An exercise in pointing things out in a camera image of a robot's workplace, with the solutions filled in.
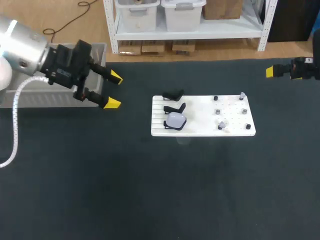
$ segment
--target cardboard box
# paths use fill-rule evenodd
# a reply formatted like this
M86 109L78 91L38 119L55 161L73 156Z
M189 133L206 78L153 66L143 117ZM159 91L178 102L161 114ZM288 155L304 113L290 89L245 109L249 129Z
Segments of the cardboard box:
M203 7L205 20L239 19L244 0L206 0Z
M141 41L119 41L118 44L120 55L141 55Z
M166 43L162 40L142 41L141 53L148 56L162 57L166 50Z
M172 44L172 51L176 55L191 56L196 50L195 40L174 40Z

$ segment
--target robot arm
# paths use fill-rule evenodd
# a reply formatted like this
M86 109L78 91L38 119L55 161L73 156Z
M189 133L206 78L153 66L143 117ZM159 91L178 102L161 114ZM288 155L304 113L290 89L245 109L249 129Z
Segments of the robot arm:
M313 34L313 57L296 57L289 64L275 64L266 70L267 78L282 77L289 73L290 78L320 80L320 29Z
M79 101L88 99L100 108L117 108L121 104L111 97L104 97L85 87L90 70L114 84L121 84L123 79L112 69L96 64L90 56L92 46L79 40L74 49L63 45L57 48L48 46L43 35L30 28L0 15L0 56L7 60L13 70L33 76L37 71L45 74L48 83L59 84L71 89L76 86L73 97ZM0 91L10 83L0 78Z

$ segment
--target wooden floor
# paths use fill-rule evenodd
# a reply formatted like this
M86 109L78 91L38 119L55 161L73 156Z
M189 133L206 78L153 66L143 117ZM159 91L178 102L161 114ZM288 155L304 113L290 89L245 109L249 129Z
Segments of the wooden floor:
M41 33L45 28L58 30L86 10L77 3L81 0L1 0L0 13L14 18ZM91 5L90 11L57 33L54 43L110 43L103 0ZM233 59L293 58L312 56L312 42L268 43L264 52L258 52L258 39L199 40L194 56L168 53L165 56L120 56L108 47L108 62L169 62L217 61Z

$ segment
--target white shelf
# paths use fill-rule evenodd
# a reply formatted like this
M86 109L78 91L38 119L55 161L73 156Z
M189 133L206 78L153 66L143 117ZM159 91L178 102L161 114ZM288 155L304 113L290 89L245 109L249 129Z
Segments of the white shelf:
M250 0L245 0L240 19L204 20L201 17L198 31L168 32L164 9L158 8L157 27L151 32L126 32L122 18L115 21L116 40L185 40L185 39L236 39L260 38L263 25Z

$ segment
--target black cabinet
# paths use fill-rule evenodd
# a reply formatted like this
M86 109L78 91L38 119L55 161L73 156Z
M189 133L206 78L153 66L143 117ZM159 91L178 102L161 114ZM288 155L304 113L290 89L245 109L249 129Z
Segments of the black cabinet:
M268 42L307 41L320 0L278 0Z

